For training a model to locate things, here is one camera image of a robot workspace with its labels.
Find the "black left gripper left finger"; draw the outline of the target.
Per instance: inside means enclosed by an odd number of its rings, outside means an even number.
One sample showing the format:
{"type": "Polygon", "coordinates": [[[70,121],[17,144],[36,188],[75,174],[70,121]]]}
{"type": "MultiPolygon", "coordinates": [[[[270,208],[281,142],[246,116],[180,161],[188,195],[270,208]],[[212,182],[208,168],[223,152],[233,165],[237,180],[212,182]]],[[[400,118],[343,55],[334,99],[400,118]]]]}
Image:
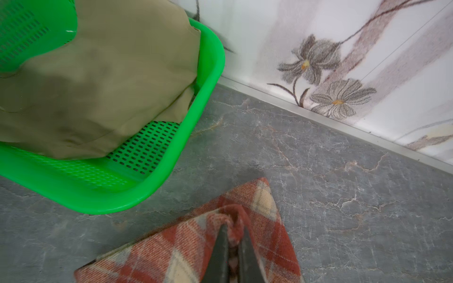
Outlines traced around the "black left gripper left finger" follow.
{"type": "Polygon", "coordinates": [[[229,272],[228,227],[221,226],[201,283],[228,283],[229,272]]]}

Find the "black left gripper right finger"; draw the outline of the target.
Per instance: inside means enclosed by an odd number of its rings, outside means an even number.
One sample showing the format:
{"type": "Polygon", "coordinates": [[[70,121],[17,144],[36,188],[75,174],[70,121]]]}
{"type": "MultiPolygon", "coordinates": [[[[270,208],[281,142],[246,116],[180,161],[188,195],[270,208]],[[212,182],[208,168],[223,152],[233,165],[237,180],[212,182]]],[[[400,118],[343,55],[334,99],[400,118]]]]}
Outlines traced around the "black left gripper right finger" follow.
{"type": "Polygon", "coordinates": [[[265,283],[247,227],[238,246],[238,263],[239,283],[265,283]]]}

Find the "red plaid skirt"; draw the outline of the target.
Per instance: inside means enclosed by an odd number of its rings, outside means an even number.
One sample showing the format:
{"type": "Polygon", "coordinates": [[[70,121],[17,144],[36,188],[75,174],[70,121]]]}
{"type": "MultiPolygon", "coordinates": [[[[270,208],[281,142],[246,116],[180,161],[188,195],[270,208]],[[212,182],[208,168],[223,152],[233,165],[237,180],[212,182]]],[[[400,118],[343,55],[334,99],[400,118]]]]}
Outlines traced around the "red plaid skirt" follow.
{"type": "Polygon", "coordinates": [[[74,273],[78,283],[199,283],[226,227],[227,265],[238,279],[243,239],[267,283],[301,283],[303,276],[267,179],[237,186],[170,225],[98,257],[74,273]]]}

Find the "olive khaki skirt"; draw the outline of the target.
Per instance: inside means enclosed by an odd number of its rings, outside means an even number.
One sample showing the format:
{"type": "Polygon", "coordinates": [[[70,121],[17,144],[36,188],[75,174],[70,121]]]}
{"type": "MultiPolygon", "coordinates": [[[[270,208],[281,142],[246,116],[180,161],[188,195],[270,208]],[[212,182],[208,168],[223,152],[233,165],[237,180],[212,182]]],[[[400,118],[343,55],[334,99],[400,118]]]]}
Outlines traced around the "olive khaki skirt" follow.
{"type": "Polygon", "coordinates": [[[54,159],[102,158],[151,121],[180,123],[201,33],[169,1],[77,1],[69,44],[1,80],[1,141],[54,159]]]}

